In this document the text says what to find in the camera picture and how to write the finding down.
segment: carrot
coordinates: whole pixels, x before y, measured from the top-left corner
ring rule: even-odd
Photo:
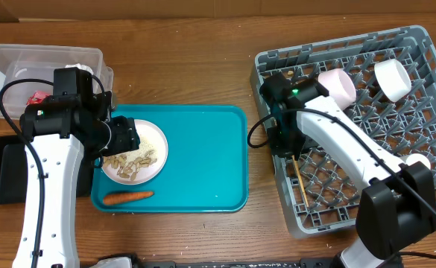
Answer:
[[[135,192],[135,193],[119,193],[108,194],[104,197],[105,205],[118,205],[124,202],[131,202],[135,200],[142,200],[153,196],[153,191]]]

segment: wooden stick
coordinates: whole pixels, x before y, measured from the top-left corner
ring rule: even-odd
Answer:
[[[104,197],[105,205],[118,205],[124,202],[131,202],[136,200],[142,200],[153,196],[154,192],[135,192],[135,193],[118,193],[118,194],[108,194]]]
[[[294,156],[292,156],[292,161],[294,161],[295,172],[297,173],[297,178],[299,179],[300,192],[302,192],[304,202],[306,203],[306,207],[308,208],[309,201],[307,201],[306,189],[304,188],[304,183],[303,183],[302,177],[300,176],[299,165],[297,164],[297,161],[295,161]]]

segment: red object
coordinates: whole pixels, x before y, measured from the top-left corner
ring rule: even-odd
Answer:
[[[41,103],[47,96],[50,96],[50,94],[47,92],[35,92],[27,101],[27,105]]]

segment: tray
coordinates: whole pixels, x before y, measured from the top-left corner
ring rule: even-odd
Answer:
[[[105,212],[234,212],[247,202],[247,119],[236,106],[120,105],[123,115],[156,124],[168,140],[161,172],[122,185],[95,169],[92,202]],[[154,191],[145,200],[105,206],[109,193]]]
[[[373,71],[375,63],[388,59],[399,60],[411,78],[410,93],[396,103],[382,98]],[[298,83],[334,68],[343,68],[357,88],[356,102],[344,111],[347,116],[389,152],[427,156],[436,192],[436,49],[428,32],[415,25],[261,52],[250,76],[259,116],[269,114],[259,95],[266,77],[282,72]],[[267,129],[274,122],[264,125]],[[293,236],[334,232],[355,224],[360,196],[321,147],[301,155],[298,167],[292,159],[274,156],[273,161],[285,221]],[[297,172],[302,174],[304,193]]]

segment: plastic bin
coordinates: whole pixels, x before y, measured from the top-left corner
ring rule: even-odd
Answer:
[[[105,65],[100,49],[5,44],[0,44],[0,90],[11,81],[24,78],[52,81],[54,69],[77,63],[89,66],[104,84],[105,90],[112,90],[113,70]],[[4,107],[8,115],[19,118],[29,97],[36,91],[52,93],[52,87],[41,83],[20,83],[8,89],[4,95]],[[94,83],[94,92],[100,92],[97,83]]]
[[[397,59],[411,78],[411,91],[396,103],[383,98],[373,67]],[[250,76],[261,118],[269,108],[259,94],[266,77],[282,72],[291,82],[343,68],[357,88],[345,113],[384,149],[397,156],[421,153],[432,163],[436,191],[436,49],[420,26],[366,33],[257,54]],[[275,126],[267,120],[265,129]],[[321,147],[298,160],[273,156],[275,179],[289,232],[297,238],[334,232],[355,224],[360,196]],[[303,177],[300,190],[297,172]],[[306,205],[305,194],[309,200]]]

